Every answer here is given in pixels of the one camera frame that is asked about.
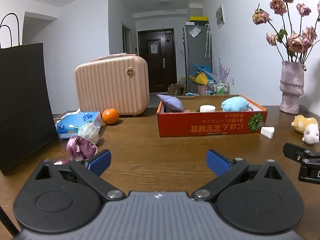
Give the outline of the pink satin scrunchie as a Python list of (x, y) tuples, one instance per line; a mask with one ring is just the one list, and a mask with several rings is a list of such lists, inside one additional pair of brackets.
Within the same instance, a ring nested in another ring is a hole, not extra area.
[(89, 159), (97, 154), (98, 148), (94, 142), (83, 138), (78, 135), (74, 135), (69, 138), (66, 146), (67, 159), (57, 160), (55, 165), (65, 165), (70, 161), (76, 159)]

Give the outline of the white plastic bag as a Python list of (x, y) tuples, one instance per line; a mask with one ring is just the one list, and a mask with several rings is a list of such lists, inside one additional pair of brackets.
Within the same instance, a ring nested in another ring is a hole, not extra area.
[(78, 129), (78, 136), (90, 140), (94, 144), (97, 144), (100, 140), (100, 126), (95, 126), (92, 122), (83, 124)]

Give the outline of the yellow white plush hamster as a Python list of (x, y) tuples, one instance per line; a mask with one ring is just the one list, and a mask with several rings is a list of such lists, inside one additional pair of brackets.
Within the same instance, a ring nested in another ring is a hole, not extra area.
[(296, 132), (303, 134), (302, 142), (308, 145), (319, 143), (319, 124), (315, 118), (297, 115), (291, 122), (291, 126)]

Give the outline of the light blue plush whale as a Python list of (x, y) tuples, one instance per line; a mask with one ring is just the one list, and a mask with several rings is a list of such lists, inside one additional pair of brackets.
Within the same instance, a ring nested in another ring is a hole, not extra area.
[(221, 109), (223, 112), (239, 112), (245, 111), (247, 108), (248, 101), (242, 96), (234, 96), (221, 103)]

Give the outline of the lavender drawstring pouch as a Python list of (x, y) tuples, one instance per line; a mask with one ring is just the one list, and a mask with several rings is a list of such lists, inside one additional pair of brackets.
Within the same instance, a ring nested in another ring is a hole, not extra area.
[(166, 112), (182, 112), (184, 111), (184, 106), (181, 100), (177, 97), (171, 95), (157, 94), (161, 102), (164, 103), (164, 108)]

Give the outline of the orange mandarin fruit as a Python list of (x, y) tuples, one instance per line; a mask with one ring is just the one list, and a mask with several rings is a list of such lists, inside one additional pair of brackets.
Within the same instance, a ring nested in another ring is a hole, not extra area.
[(118, 122), (119, 113), (114, 108), (108, 108), (103, 111), (101, 119), (106, 125), (113, 125)]

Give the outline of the pink bucket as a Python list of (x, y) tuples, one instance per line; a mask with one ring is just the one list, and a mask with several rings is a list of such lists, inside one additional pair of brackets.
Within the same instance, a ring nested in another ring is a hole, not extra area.
[(203, 85), (197, 85), (197, 91), (200, 95), (207, 95), (208, 94), (208, 87)]

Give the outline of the black paper shopping bag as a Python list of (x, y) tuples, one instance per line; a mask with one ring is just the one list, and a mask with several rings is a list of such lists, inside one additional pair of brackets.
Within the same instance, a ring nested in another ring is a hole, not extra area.
[(41, 43), (1, 49), (1, 172), (58, 139)]

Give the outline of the pink ribbed vanity case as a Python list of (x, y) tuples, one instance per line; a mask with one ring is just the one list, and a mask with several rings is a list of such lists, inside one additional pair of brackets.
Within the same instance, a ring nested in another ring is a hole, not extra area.
[(135, 54), (113, 54), (81, 64), (74, 71), (79, 109), (139, 115), (150, 101), (148, 64)]

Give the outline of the purple ceramic vase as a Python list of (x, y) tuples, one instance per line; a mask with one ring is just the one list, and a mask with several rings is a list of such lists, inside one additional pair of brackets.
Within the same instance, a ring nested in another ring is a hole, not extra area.
[(288, 114), (298, 114), (300, 97), (304, 94), (304, 64), (283, 61), (281, 67), (280, 110)]

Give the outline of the yellow blue bags pile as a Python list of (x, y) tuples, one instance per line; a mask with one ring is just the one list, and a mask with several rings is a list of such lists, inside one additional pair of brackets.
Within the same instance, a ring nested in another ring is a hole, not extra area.
[(208, 66), (195, 64), (195, 71), (188, 77), (197, 85), (207, 86), (210, 81), (213, 81), (212, 71)]

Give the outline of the dried pink roses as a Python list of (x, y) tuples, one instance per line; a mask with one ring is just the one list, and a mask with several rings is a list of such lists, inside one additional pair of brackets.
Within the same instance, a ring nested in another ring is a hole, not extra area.
[(316, 30), (319, 28), (319, 4), (317, 5), (317, 20), (314, 25), (303, 27), (303, 18), (309, 16), (312, 11), (304, 3), (296, 4), (296, 12), (299, 15), (297, 29), (294, 29), (292, 22), (292, 10), (290, 5), (295, 0), (271, 0), (270, 9), (275, 15), (281, 17), (282, 25), (276, 28), (272, 23), (269, 13), (260, 6), (254, 10), (252, 21), (255, 25), (269, 24), (274, 30), (273, 33), (266, 34), (266, 40), (269, 45), (276, 47), (280, 51), (279, 46), (283, 45), (286, 50), (286, 56), (280, 54), (283, 61), (304, 64), (308, 59), (314, 46), (319, 43)]

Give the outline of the grey refrigerator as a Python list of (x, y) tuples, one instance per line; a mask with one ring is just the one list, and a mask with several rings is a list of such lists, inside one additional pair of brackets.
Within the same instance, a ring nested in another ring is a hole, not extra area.
[(212, 59), (207, 46), (207, 27), (201, 25), (183, 26), (186, 92), (197, 93), (197, 84), (189, 76), (197, 76), (198, 66), (212, 70)]

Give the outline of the dark entrance door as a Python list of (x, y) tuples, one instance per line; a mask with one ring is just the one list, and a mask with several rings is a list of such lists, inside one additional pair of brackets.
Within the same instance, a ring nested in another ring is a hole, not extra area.
[(150, 93), (165, 93), (177, 82), (174, 29), (138, 32), (139, 55), (148, 64)]

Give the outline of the yellow box on refrigerator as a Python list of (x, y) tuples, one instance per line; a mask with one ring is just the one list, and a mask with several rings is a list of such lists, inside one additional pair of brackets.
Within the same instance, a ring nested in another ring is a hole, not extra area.
[(190, 16), (189, 21), (190, 22), (196, 22), (196, 21), (208, 22), (208, 17), (206, 17), (206, 16)]

